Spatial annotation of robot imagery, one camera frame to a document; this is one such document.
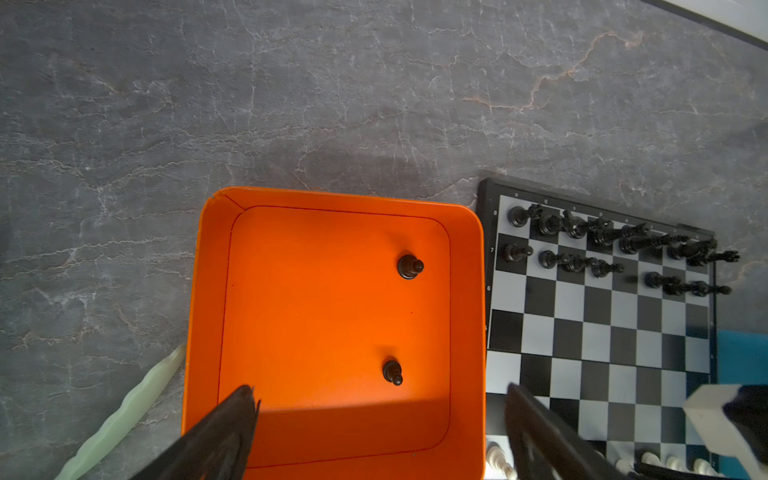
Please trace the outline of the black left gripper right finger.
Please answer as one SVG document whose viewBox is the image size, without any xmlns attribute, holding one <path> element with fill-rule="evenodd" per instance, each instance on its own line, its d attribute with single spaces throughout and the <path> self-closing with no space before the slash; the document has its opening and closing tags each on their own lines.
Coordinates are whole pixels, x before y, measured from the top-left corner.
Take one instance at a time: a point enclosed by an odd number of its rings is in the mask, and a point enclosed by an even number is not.
<svg viewBox="0 0 768 480">
<path fill-rule="evenodd" d="M 520 479 L 622 479 L 624 476 L 525 388 L 508 386 L 505 425 Z"/>
</svg>

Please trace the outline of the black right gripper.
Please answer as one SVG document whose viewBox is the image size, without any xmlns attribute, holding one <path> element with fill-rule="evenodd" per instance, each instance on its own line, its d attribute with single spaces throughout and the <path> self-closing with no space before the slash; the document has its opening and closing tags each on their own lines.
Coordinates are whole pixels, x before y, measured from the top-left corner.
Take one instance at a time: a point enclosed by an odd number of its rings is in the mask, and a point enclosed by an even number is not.
<svg viewBox="0 0 768 480">
<path fill-rule="evenodd" d="M 683 409 L 710 452 L 738 459 L 752 479 L 767 477 L 765 385 L 703 385 Z"/>
</svg>

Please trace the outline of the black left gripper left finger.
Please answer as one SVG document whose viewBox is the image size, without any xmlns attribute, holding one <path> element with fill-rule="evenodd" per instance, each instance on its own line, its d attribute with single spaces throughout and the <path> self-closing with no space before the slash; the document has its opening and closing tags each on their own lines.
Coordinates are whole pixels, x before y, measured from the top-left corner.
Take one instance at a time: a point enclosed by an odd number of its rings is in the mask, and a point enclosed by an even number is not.
<svg viewBox="0 0 768 480">
<path fill-rule="evenodd" d="M 250 386 L 238 387 L 133 479 L 242 479 L 259 407 Z"/>
</svg>

